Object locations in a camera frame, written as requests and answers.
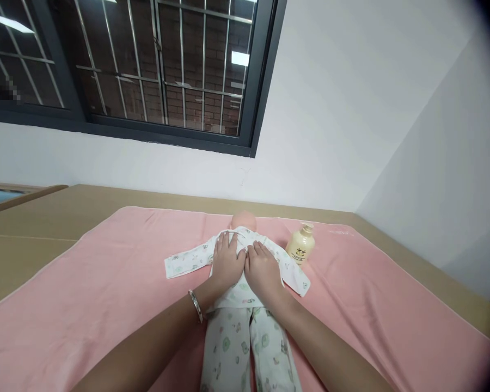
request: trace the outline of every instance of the forearm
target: forearm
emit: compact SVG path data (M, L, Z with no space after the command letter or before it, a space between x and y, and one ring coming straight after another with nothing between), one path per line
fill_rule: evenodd
M271 311L329 391L392 391L370 363L287 294L284 301L272 304Z
M223 291L211 278L198 286L194 294L202 312ZM72 392L148 391L198 322L187 293L110 351Z

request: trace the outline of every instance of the baby pajama pants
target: baby pajama pants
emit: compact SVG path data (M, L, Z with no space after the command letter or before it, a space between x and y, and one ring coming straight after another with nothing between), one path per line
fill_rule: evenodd
M250 350L258 392L301 391L287 335L266 308L220 308L207 318L201 392L250 392Z

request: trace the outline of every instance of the pink blanket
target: pink blanket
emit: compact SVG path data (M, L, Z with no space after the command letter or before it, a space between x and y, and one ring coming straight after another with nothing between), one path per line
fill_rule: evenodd
M0 302L0 391L68 391L135 329L196 287L209 267L166 280L163 260L228 227L229 216L126 207ZM284 247L299 221L258 218ZM299 301L400 391L474 391L490 340L348 226L315 224ZM197 391L199 326L151 390ZM323 390L291 342L304 390Z

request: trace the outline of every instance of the pajama sleeve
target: pajama sleeve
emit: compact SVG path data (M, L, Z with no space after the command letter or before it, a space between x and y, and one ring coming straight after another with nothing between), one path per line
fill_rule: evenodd
M204 244L186 252L181 252L165 259L165 273L167 279L176 278L200 268L212 264L214 244L217 236L214 236Z
M263 238L263 245L271 251L279 264L279 272L282 280L300 296L304 297L310 288L310 280L307 278L307 275L305 275L296 261L282 247L267 237Z

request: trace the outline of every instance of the tan tabletop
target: tan tabletop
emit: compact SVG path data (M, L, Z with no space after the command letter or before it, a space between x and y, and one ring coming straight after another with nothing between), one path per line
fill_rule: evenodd
M229 215L247 210L258 217L284 217L349 225L387 253L461 317L490 337L490 302L354 213L88 185L72 186L0 212L0 299L70 248L88 230L125 206Z

